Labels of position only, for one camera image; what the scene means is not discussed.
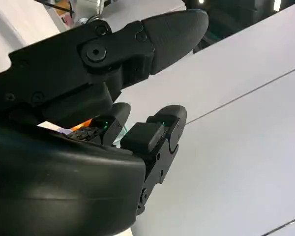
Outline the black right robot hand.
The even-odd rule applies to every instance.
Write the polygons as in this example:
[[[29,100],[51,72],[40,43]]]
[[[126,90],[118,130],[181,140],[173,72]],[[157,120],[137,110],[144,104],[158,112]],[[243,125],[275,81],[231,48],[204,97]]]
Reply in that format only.
[[[116,137],[131,111],[124,88],[200,42],[208,15],[168,12],[112,32],[104,20],[9,54],[0,73],[0,236],[114,236],[143,213],[177,154],[181,105]]]

